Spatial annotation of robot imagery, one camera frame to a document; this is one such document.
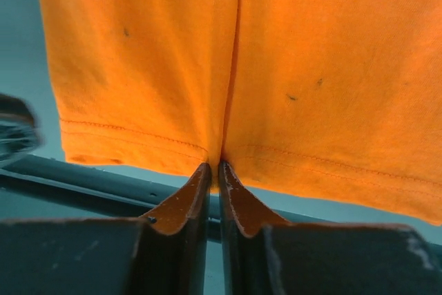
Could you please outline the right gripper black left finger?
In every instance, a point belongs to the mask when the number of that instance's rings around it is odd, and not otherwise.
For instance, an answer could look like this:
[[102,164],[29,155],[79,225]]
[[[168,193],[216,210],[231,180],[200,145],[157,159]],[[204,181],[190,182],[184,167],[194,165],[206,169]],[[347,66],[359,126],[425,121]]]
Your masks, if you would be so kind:
[[137,218],[1,223],[2,294],[201,294],[211,169]]

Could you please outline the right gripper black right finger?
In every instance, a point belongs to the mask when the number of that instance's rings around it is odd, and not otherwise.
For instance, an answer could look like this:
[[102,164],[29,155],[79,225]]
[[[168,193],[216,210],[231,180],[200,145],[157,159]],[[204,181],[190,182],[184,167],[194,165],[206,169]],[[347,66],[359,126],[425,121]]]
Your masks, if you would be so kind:
[[227,294],[440,294],[430,245],[401,224],[291,222],[218,168]]

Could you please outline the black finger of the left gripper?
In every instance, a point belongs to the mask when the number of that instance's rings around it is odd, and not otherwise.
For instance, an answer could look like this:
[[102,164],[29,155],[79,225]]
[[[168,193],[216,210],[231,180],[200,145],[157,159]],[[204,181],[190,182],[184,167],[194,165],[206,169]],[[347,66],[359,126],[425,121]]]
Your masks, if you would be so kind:
[[32,109],[17,97],[1,94],[1,167],[39,148],[42,138]]

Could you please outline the orange t shirt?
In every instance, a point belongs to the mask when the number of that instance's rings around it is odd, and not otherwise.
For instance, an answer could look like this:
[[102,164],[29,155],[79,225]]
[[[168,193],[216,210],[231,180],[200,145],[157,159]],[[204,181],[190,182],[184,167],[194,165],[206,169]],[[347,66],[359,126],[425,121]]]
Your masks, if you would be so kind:
[[39,0],[66,160],[441,224],[441,0]]

